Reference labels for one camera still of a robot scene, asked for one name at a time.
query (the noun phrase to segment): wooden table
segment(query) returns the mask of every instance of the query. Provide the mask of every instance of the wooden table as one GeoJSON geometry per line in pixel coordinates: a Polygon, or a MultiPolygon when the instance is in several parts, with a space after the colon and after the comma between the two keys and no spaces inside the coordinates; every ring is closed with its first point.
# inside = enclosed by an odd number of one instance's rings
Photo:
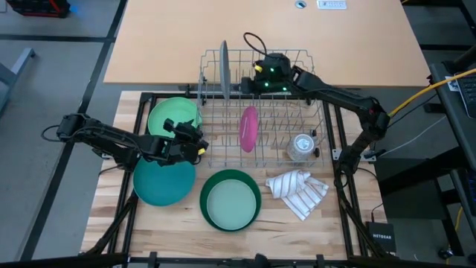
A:
{"type": "Polygon", "coordinates": [[[346,10],[306,2],[297,9],[293,0],[129,1],[104,82],[198,83],[205,51],[224,39],[228,49],[248,49],[242,35],[250,31],[268,49],[307,50],[332,85],[428,85],[400,0],[347,0],[346,10]]]}
{"type": "MultiPolygon", "coordinates": [[[[122,92],[115,127],[133,131],[140,96],[141,92],[122,92]]],[[[343,119],[347,128],[347,140],[351,143],[361,131],[358,119],[348,111],[343,111],[343,119]]],[[[147,117],[144,116],[141,132],[144,131],[146,122],[147,117]]],[[[204,117],[204,126],[208,123],[204,117]]],[[[334,133],[338,141],[336,127],[334,133]]],[[[212,138],[215,138],[215,144],[219,140],[218,136],[212,138]]],[[[321,147],[321,157],[327,159],[329,146],[327,143],[323,144],[326,147],[321,147]]],[[[247,229],[236,233],[214,229],[207,224],[200,212],[199,194],[202,186],[212,174],[222,169],[209,168],[207,162],[204,158],[196,166],[197,178],[193,190],[180,203],[169,207],[153,207],[139,200],[132,233],[132,256],[146,257],[149,252],[155,251],[163,258],[253,258],[256,253],[272,259],[312,260],[316,254],[323,254],[326,259],[347,258],[331,162],[325,161],[321,165],[303,169],[309,170],[313,177],[329,185],[328,194],[304,221],[296,217],[282,200],[273,200],[269,188],[265,186],[267,178],[296,167],[243,168],[260,186],[263,204],[257,220],[247,229]]],[[[105,161],[103,169],[114,165],[113,161],[105,161]]],[[[375,172],[369,164],[361,163],[360,167],[375,172]]],[[[122,177],[122,170],[112,170],[100,176],[82,250],[90,249],[113,221],[122,177]]],[[[382,203],[379,184],[371,174],[360,170],[355,174],[355,182],[362,220],[370,220],[372,208],[382,203]]],[[[379,222],[386,221],[383,206],[376,209],[375,218],[379,222]]],[[[125,224],[120,228],[120,246],[124,229],[125,224]]],[[[351,221],[350,231],[354,252],[358,254],[356,230],[351,221]]]]}

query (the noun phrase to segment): dish towel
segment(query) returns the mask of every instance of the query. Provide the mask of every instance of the dish towel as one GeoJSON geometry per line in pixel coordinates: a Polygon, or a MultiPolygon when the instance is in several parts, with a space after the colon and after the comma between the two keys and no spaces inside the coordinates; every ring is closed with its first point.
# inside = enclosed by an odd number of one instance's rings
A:
{"type": "Polygon", "coordinates": [[[301,219],[305,220],[326,196],[328,185],[311,177],[310,172],[294,170],[267,179],[273,198],[281,198],[301,219]]]}

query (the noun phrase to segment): dish rack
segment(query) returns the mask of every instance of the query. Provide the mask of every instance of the dish rack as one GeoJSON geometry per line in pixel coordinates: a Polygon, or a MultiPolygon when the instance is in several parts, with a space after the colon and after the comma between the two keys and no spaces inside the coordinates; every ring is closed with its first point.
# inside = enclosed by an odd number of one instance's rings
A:
{"type": "MultiPolygon", "coordinates": [[[[268,50],[286,55],[292,64],[314,73],[312,57],[306,50],[268,50]]],[[[289,93],[244,95],[235,86],[241,77],[254,77],[252,64],[263,55],[253,50],[228,50],[231,73],[230,100],[223,98],[219,75],[219,50],[206,50],[200,61],[197,113],[202,117],[202,131],[209,148],[202,161],[211,168],[311,167],[329,162],[329,146],[320,100],[299,99],[289,93]],[[241,150],[239,123],[248,106],[258,111],[258,136],[250,153],[241,150]],[[296,135],[313,137],[320,156],[312,154],[295,162],[286,148],[296,135]]]]}

